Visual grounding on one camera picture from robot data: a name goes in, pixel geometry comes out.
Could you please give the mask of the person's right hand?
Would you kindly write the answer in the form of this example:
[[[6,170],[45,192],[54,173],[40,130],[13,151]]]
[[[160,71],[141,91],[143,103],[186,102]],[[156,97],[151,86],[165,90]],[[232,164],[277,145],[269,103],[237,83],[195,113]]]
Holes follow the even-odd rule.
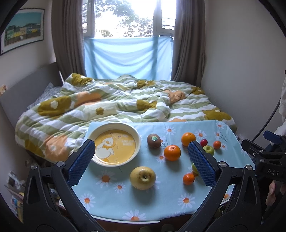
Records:
[[[266,206],[272,206],[275,203],[275,200],[276,200],[275,190],[276,189],[277,189],[277,185],[275,184],[275,181],[272,181],[268,187],[269,192],[266,198]],[[280,190],[280,193],[284,195],[286,191],[286,185],[282,184],[279,190]]]

